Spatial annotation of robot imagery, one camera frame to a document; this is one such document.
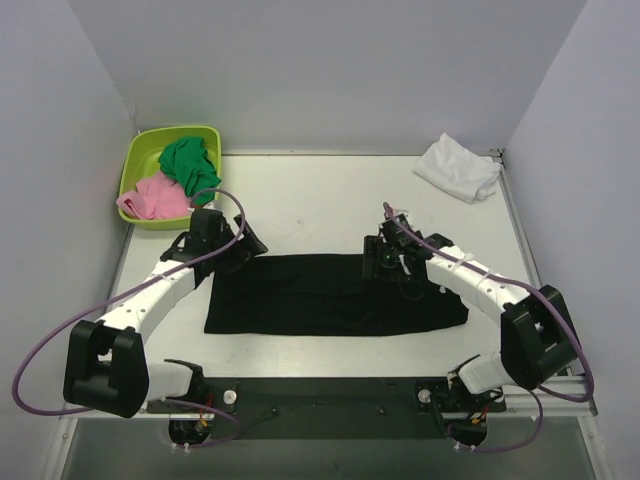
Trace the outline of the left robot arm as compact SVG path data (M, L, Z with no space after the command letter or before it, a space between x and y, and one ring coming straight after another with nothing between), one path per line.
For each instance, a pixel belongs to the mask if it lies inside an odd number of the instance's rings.
M153 401L170 399L193 411L204 402L201 366L148 360L145 344L186 296L213 273L234 273L268 249L244 214L227 220L219 210L195 211L188 231L162 253L147 279L96 321L79 321L68 343L64 399L123 418Z

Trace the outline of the black t-shirt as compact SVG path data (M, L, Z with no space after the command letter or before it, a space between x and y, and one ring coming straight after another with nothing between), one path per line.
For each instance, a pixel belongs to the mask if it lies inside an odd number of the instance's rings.
M265 256L213 276L207 334L383 337L463 325L460 298L428 281L362 277L359 255Z

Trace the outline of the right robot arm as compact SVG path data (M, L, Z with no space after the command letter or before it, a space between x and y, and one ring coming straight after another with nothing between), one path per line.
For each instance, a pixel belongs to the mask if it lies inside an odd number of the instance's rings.
M456 393L479 396L506 385L535 390L579 357L579 342L557 289L536 289L500 276L447 237L423 237L412 230L403 214L386 219L377 234L365 237L363 276L434 285L497 323L497 351L477 355L449 372Z

